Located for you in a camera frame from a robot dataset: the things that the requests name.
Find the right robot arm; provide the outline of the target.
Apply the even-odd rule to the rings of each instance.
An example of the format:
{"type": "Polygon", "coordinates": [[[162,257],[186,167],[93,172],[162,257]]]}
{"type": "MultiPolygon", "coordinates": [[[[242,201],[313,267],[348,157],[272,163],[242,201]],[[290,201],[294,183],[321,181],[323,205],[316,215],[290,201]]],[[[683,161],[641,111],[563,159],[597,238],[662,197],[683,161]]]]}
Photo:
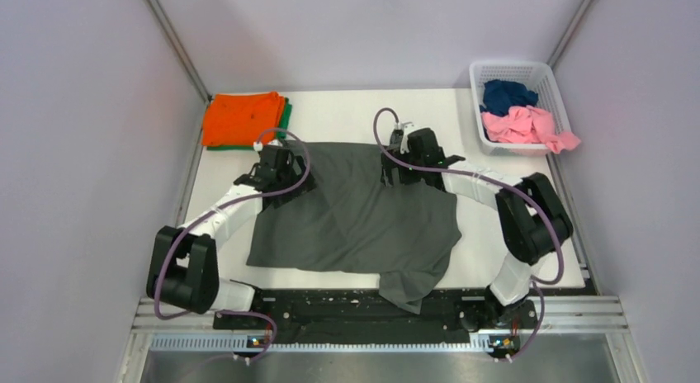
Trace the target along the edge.
{"type": "Polygon", "coordinates": [[[398,124],[381,155],[383,184],[422,182],[494,209],[505,246],[504,261],[485,289],[480,317],[472,329],[505,327],[524,310],[537,265],[573,234],[560,198],[542,173],[512,177],[479,168],[458,155],[447,156],[429,128],[398,124]]]}

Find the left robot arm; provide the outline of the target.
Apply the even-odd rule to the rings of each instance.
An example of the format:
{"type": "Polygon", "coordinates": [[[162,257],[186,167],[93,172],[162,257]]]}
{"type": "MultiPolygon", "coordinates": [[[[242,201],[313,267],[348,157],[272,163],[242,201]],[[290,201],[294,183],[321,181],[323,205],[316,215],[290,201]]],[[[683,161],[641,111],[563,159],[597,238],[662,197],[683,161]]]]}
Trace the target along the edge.
{"type": "Polygon", "coordinates": [[[265,307],[253,285],[220,278],[218,250],[248,221],[314,189],[310,151],[301,141],[273,140],[254,146],[259,160],[234,180],[228,191],[196,218],[178,227],[164,226],[155,236],[146,291],[155,314],[160,305],[180,314],[233,312],[245,328],[263,321],[265,307]]]}

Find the grey t-shirt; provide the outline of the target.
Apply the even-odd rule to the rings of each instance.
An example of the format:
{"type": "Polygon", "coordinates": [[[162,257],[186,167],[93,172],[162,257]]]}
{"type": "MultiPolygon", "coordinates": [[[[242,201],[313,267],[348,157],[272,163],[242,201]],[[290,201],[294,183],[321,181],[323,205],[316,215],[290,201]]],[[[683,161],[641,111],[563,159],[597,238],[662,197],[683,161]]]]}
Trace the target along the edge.
{"type": "Polygon", "coordinates": [[[384,186],[374,144],[290,148],[310,153],[315,188],[258,215],[248,265],[375,273],[383,298],[418,314],[461,239],[456,197],[421,182],[384,186]]]}

